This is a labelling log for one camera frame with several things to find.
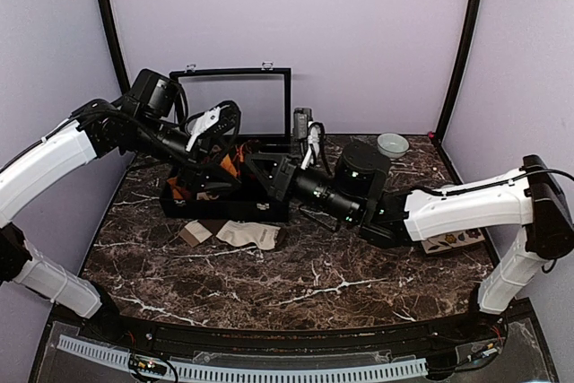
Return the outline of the black red yellow argyle sock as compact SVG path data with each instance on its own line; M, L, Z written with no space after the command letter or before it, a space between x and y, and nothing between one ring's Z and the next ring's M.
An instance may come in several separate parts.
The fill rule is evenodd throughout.
M257 152L261 148L261 144L257 139L247 140L242 144L234 144L220 162L220 166L234 178L240 178L247 155Z

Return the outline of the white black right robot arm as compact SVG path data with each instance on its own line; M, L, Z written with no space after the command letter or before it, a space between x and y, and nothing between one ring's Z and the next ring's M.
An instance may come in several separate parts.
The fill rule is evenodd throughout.
M359 228L379 248L422 242L442 234L497 225L517 225L510 249L477 289L476 306L457 323L467 342L491 329L492 315L542 269L573 249L573 221L556 181L559 170L540 157L524 157L520 168L462 186L417 186L387 193L391 160L365 143L347 145L333 176L300 166L286 153L255 153L246 164L277 201L295 198L339 222Z

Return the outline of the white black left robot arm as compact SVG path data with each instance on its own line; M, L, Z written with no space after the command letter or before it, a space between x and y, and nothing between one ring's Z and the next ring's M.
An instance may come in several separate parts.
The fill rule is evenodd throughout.
M108 344L126 337L126 322L101 288L70 273L25 239L13 218L61 178L114 150L143 152L178 167L193 191L227 191L238 181L222 159L239 134L241 113L232 100L177 123L174 105L187 108L180 84L143 69L117 100L91 100L1 169L1 280L18 283L91 319Z

